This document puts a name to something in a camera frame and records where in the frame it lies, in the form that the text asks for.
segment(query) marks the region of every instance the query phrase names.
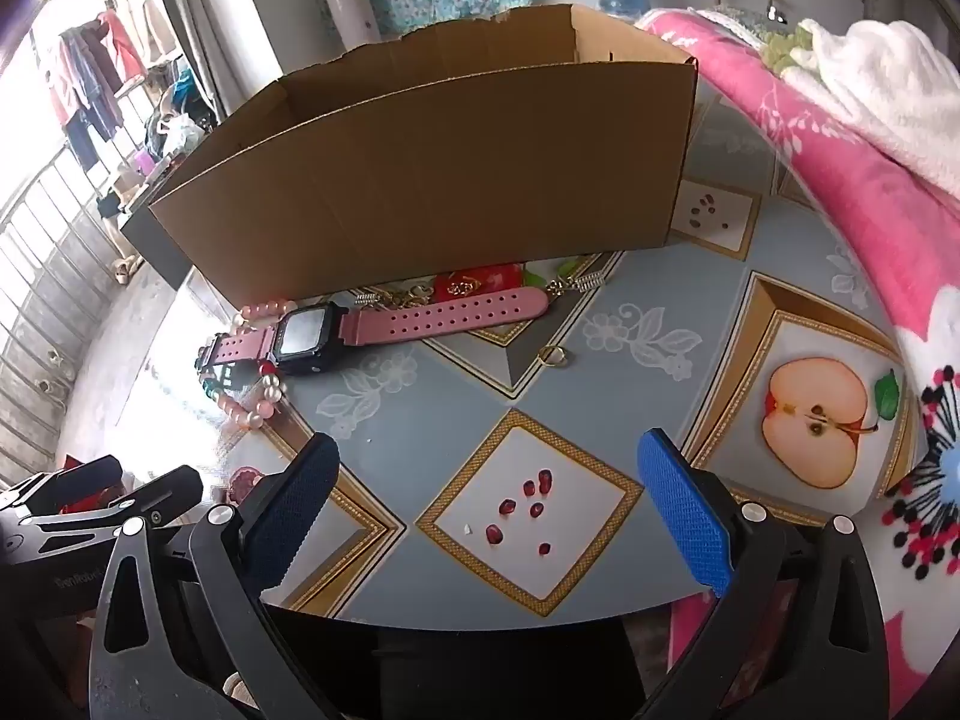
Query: open cardboard box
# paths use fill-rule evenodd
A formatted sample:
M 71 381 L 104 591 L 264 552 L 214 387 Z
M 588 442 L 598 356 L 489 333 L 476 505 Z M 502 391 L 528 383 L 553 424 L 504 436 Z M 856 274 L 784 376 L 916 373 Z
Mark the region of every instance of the open cardboard box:
M 659 247 L 696 80 L 577 5 L 438 23 L 275 81 L 152 210 L 237 306 Z

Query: watch face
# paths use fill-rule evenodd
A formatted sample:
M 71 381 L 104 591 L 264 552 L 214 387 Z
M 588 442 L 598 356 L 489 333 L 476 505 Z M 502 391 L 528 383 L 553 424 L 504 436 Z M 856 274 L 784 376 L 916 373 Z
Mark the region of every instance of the watch face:
M 302 354 L 316 348 L 320 343 L 320 332 L 323 331 L 325 315 L 325 308 L 290 314 L 283 327 L 280 347 L 275 351 L 277 356 Z

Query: white towel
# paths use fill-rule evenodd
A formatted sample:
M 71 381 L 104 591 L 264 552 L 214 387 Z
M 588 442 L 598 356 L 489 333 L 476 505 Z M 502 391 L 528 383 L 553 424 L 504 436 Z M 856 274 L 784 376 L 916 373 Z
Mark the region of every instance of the white towel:
M 960 213 L 960 74 L 947 57 L 906 22 L 857 22 L 846 36 L 810 19 L 800 26 L 813 50 L 790 52 L 799 66 L 784 81 L 944 190 Z

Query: pink blanket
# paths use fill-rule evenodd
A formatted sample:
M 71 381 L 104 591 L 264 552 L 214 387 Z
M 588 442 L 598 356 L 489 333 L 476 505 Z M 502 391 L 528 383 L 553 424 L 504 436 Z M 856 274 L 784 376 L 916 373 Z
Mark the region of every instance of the pink blanket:
M 953 381 L 960 368 L 960 220 L 938 190 L 774 77 L 726 30 L 688 11 L 652 11 L 639 25 L 696 56 L 702 76 L 760 129 L 819 203 L 874 284 L 915 391 L 923 393 L 928 456 L 891 498 L 856 517 L 886 620 L 893 715 L 960 629 L 960 479 L 937 483 L 941 473 L 960 473 Z M 932 491 L 928 507 L 919 499 Z

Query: apple illustration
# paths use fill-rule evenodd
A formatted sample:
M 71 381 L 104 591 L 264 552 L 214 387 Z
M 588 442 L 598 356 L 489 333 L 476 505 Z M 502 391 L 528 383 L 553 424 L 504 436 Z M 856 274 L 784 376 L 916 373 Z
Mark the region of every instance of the apple illustration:
M 807 357 L 770 376 L 763 438 L 791 473 L 819 490 L 840 487 L 853 474 L 867 389 L 843 362 Z

